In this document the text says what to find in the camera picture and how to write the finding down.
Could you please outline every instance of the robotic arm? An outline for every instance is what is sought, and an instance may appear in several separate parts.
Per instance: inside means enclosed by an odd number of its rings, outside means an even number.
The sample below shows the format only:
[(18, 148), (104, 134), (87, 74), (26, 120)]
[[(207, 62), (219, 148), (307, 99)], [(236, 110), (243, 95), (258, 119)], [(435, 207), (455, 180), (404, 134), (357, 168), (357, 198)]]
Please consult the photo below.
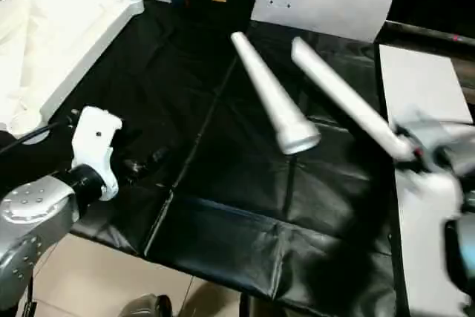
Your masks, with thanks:
[(118, 190), (111, 141), (122, 121), (86, 107), (73, 136), (72, 168), (20, 186), (0, 202), (0, 311), (20, 301), (36, 262), (95, 200)]

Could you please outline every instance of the white chair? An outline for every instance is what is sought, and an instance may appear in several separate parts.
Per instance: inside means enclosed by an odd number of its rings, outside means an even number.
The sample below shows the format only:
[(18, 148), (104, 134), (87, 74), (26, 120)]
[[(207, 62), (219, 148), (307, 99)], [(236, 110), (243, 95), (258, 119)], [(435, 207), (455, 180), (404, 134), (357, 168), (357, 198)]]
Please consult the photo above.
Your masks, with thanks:
[(44, 125), (143, 0), (1, 0), (0, 130)]

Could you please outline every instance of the black tablecloth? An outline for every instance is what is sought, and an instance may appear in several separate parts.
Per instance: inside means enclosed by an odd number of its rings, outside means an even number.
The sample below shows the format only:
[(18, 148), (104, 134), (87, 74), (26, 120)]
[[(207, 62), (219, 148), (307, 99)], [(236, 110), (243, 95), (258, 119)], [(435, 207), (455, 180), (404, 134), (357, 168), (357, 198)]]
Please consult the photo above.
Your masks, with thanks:
[[(171, 155), (112, 201), (93, 204), (73, 232), (321, 316), (392, 316), (392, 166), (290, 59), (292, 38), (302, 36), (384, 113), (375, 50), (246, 24), (147, 1), (104, 52), (52, 120), (95, 105), (127, 124), (115, 157), (139, 160), (163, 146)], [(277, 147), (229, 41), (244, 27), (321, 131), (316, 148), (286, 157)], [(71, 135), (63, 128), (2, 157), (0, 193), (67, 167)], [(11, 140), (0, 133), (0, 146)]]

